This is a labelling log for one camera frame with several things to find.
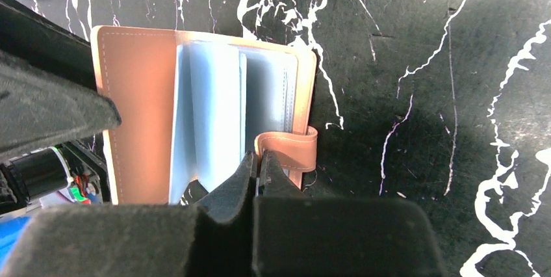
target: tan leather wallet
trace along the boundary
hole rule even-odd
[[[113,204],[168,202],[177,46],[195,41],[296,57],[290,131],[261,133],[254,148],[259,157],[274,150],[299,188],[302,173],[315,169],[317,131],[308,126],[316,68],[312,51],[220,34],[98,26],[90,38],[97,89],[122,118],[120,127],[103,132]]]

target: stitching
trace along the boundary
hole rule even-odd
[[[315,55],[311,55],[310,57],[310,60],[313,61],[314,63],[316,63],[316,56]],[[300,122],[299,122],[299,125],[300,125],[300,128],[304,128],[304,127],[308,127],[308,124],[306,124],[306,117],[308,117],[308,114],[310,113],[310,108],[311,108],[311,103],[312,103],[312,95],[313,95],[313,92],[314,92],[314,82],[315,82],[315,79],[316,79],[316,73],[314,71],[314,74],[312,76],[307,76],[305,77],[304,76],[304,73],[302,72],[302,75],[299,74],[299,72],[297,71],[297,82],[296,84],[299,83],[299,79],[301,79],[300,82],[303,81],[306,81],[308,82],[307,84],[309,85],[309,90],[308,90],[308,95],[307,95],[307,98],[309,98],[309,100],[306,101],[306,104],[304,106],[304,109],[301,109],[300,110]]]
[[[155,34],[155,33],[117,33],[117,32],[108,32],[103,33],[103,35],[138,35],[138,36],[174,36],[174,34]]]
[[[298,70],[297,70],[297,72],[296,72],[296,81],[295,81],[295,97],[294,97],[294,108],[295,109],[294,109],[294,112],[296,112],[296,107],[298,105],[299,106],[299,109],[298,109],[298,128],[300,129],[300,131],[302,131],[302,128],[304,127],[302,114],[304,113],[304,108],[305,107],[303,106],[303,104],[300,103],[303,100],[299,101],[297,99],[297,95],[296,95],[297,94],[297,91],[296,91],[297,86],[296,85],[298,85],[301,82],[301,77],[302,76],[300,76],[300,74],[298,73]]]
[[[279,121],[283,120],[283,130],[286,130],[287,126],[287,72],[283,69],[283,90],[281,95],[281,114],[279,115]]]
[[[111,97],[111,87],[109,85],[109,72],[107,70],[107,58],[105,56],[105,37],[104,36],[101,36],[101,54],[103,55],[103,67],[105,69],[105,84],[107,85],[107,97]],[[113,133],[113,145],[114,145],[114,153],[115,153],[115,160],[116,160],[116,164],[117,164],[117,174],[115,175],[115,179],[117,179],[117,176],[118,176],[118,181],[116,181],[116,184],[117,184],[117,188],[120,189],[120,195],[121,195],[121,202],[123,201],[123,191],[122,191],[122,184],[120,183],[120,180],[121,180],[121,176],[120,176],[120,162],[119,162],[119,155],[118,155],[118,152],[117,152],[117,135],[115,134],[115,131],[112,131]]]
[[[259,140],[258,145],[262,146],[262,142],[265,141],[266,139],[279,139],[279,140],[288,140],[288,141],[291,141],[291,142],[298,142],[298,143],[309,143],[309,142],[315,142],[316,140],[318,140],[318,137],[316,137],[314,139],[311,139],[311,140],[296,140],[296,139],[291,139],[291,138],[287,138],[287,137],[269,136],[269,137],[264,137],[261,140]],[[291,168],[291,169],[295,169],[295,170],[309,170],[311,168],[310,166],[307,166],[305,168],[299,168],[297,166],[290,166],[290,165],[281,165],[281,166],[283,168]]]
[[[107,58],[105,56],[105,36],[106,35],[136,35],[136,36],[174,36],[174,34],[155,34],[155,33],[117,33],[117,32],[109,32],[109,33],[103,33],[101,36],[101,53],[103,55],[103,67],[105,69],[105,84],[107,85],[107,97],[111,97],[111,88],[109,85],[109,71],[107,70]],[[114,154],[115,154],[115,161],[117,165],[117,174],[115,175],[115,180],[117,184],[117,188],[120,190],[120,202],[123,201],[123,190],[122,190],[122,183],[121,183],[121,175],[120,175],[120,161],[119,161],[119,155],[117,151],[117,134],[115,133],[115,130],[112,131],[113,133],[113,145],[114,145]]]
[[[301,60],[300,60],[300,59],[297,59],[297,61],[298,61],[298,68],[301,68],[301,66],[300,66]],[[303,73],[303,72],[300,72],[300,70],[297,70],[297,72],[296,72],[296,82],[295,82],[295,84],[296,84],[296,85],[299,85],[299,83],[302,84],[302,82],[304,81],[304,78],[305,78],[305,77],[304,77],[304,73]],[[297,106],[297,99],[296,99],[296,97],[295,97],[294,100],[295,100],[294,105],[295,105],[295,107],[296,107],[296,106]],[[303,131],[303,128],[304,128],[305,126],[307,126],[307,125],[305,124],[305,122],[304,122],[305,120],[304,120],[304,116],[303,116],[303,115],[304,115],[304,113],[305,113],[305,110],[308,109],[308,103],[305,102],[305,103],[303,103],[303,105],[301,105],[301,106],[302,106],[302,107],[301,107],[301,109],[299,109],[299,114],[298,114],[298,120],[299,120],[299,121],[298,121],[298,122],[299,122],[299,123],[298,123],[298,127],[300,128],[301,131]]]
[[[287,79],[287,89],[285,90],[285,125],[289,125],[289,133],[293,133],[294,106],[296,102],[296,76],[292,87],[289,87],[289,81],[292,81],[292,75],[290,75],[288,71],[289,68],[285,68],[285,77]]]

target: light blue sleeve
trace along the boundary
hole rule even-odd
[[[242,66],[236,47],[190,44],[197,173],[209,192],[235,172],[244,153]]]
[[[247,62],[245,150],[258,134],[291,132],[298,61],[280,51],[239,46]]]
[[[241,147],[240,160],[245,156],[245,125],[246,125],[246,109],[247,109],[247,56],[243,53],[239,55],[239,73],[240,73],[240,89],[241,89]]]
[[[189,46],[177,46],[168,203],[178,204],[196,174]]]

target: black fabric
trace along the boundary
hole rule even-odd
[[[90,43],[16,0],[0,0],[0,49],[44,72],[96,90]]]
[[[313,200],[287,191],[282,195],[290,197],[255,197],[255,172],[249,153],[234,176],[186,207],[44,211],[30,221],[0,277],[443,275],[416,205]]]
[[[8,181],[4,177],[2,171],[0,171],[0,210],[4,205],[12,205],[18,202],[14,191],[8,185]]]
[[[197,201],[210,217],[218,222],[229,222],[242,212],[246,200],[254,196],[257,157],[248,152],[235,173],[211,193]]]
[[[0,161],[120,124],[96,93],[90,44],[0,0]]]
[[[266,151],[259,176],[259,194],[262,196],[304,197],[295,184],[283,173],[274,152]]]
[[[203,199],[209,192],[201,185],[198,180],[191,181],[186,187],[182,198],[180,198],[181,205],[194,204],[197,201]]]
[[[255,276],[444,276],[411,202],[258,197],[254,212]]]
[[[108,98],[0,51],[0,160],[120,122]]]

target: card holder wallet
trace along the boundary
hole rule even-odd
[[[211,191],[247,150],[275,151],[299,188],[315,169],[312,51],[111,26],[94,27],[90,43],[98,92],[122,118],[103,132],[114,204],[174,204],[193,179]]]

